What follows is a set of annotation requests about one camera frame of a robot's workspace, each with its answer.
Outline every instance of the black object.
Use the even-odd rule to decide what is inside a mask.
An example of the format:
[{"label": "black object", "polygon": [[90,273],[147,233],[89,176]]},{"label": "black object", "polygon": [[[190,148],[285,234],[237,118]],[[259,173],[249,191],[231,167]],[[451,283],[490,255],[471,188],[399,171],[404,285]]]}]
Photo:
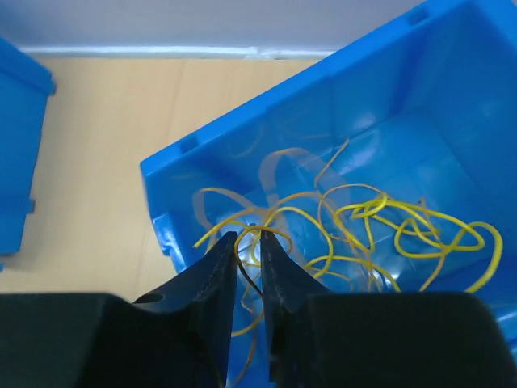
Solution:
[{"label": "black object", "polygon": [[466,293],[336,294],[261,238],[278,387],[516,387],[497,323]]},{"label": "black object", "polygon": [[94,293],[1,296],[0,387],[224,387],[236,238],[134,306]]},{"label": "black object", "polygon": [[[135,301],[0,297],[0,387],[225,386],[237,281],[227,233]],[[463,293],[336,294],[261,238],[271,380],[304,387],[517,387],[488,310]]]}]

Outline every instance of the wooden surface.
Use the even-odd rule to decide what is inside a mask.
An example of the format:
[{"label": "wooden surface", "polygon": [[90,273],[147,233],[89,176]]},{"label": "wooden surface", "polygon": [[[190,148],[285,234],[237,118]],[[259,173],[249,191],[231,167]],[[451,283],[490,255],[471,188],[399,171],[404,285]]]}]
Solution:
[{"label": "wooden surface", "polygon": [[108,291],[132,300],[174,275],[139,162],[307,67],[307,61],[44,60],[48,102],[21,252],[0,292]]}]

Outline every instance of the plastic tray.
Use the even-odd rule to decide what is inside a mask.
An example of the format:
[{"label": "plastic tray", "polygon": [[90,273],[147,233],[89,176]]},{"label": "plastic tray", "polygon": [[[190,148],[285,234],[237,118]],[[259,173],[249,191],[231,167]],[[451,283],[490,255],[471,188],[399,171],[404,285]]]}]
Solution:
[{"label": "plastic tray", "polygon": [[0,39],[0,255],[19,251],[51,74]]},{"label": "plastic tray", "polygon": [[[204,253],[192,249],[205,231],[192,208],[192,196],[201,188],[227,188],[266,206],[270,193],[259,180],[266,155],[300,147],[327,161],[347,138],[350,145],[333,165],[338,181],[370,183],[409,202],[424,196],[429,208],[500,230],[501,266],[477,295],[492,307],[513,346],[517,9],[510,0],[425,2],[147,158],[141,170],[163,252],[178,271]],[[280,160],[275,176],[280,197],[312,189],[312,179],[289,158]],[[356,202],[366,194],[347,196],[344,200]],[[208,193],[205,208],[215,224],[242,207]],[[305,257],[325,253],[313,226],[296,215],[288,222]],[[438,227],[451,231],[445,223]],[[410,263],[394,251],[387,238],[392,231],[376,233],[375,260],[403,290],[418,289],[435,262]],[[472,284],[491,255],[493,239],[485,237],[483,251],[451,255],[429,289],[462,290]],[[234,327],[251,320],[241,310],[236,308]],[[263,331],[260,336],[243,386],[267,384]],[[250,343],[251,335],[233,340],[229,380],[244,365]]]}]

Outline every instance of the blue box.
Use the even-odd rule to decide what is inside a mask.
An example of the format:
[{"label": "blue box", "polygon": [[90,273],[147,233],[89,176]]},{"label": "blue box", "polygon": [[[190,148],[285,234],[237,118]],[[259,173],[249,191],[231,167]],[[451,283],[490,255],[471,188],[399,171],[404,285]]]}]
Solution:
[{"label": "blue box", "polygon": [[[192,205],[201,188],[267,206],[260,168],[269,153],[299,147],[328,161],[348,138],[332,166],[338,181],[369,183],[409,202],[424,196],[431,209],[498,228],[502,261],[476,295],[517,348],[517,8],[510,0],[429,0],[147,158],[141,170],[163,252],[178,271],[204,253],[192,248],[205,232]],[[314,158],[305,156],[308,166]],[[299,160],[282,158],[275,190],[280,197],[312,190],[313,177]],[[347,195],[349,203],[364,200],[360,192]],[[212,225],[242,209],[215,193],[207,193],[204,208]],[[305,257],[325,254],[313,226],[296,214],[288,224]],[[452,232],[449,224],[438,227]],[[382,228],[376,233],[389,237]],[[462,290],[479,277],[494,246],[483,237],[484,250],[450,255],[429,289]],[[435,266],[398,256],[392,239],[377,246],[376,259],[403,290],[418,289]],[[252,319],[240,310],[234,327]],[[262,331],[259,339],[243,386],[267,386]],[[251,336],[232,340],[230,380],[250,343]]]},{"label": "blue box", "polygon": [[0,255],[19,251],[51,74],[0,39]]}]

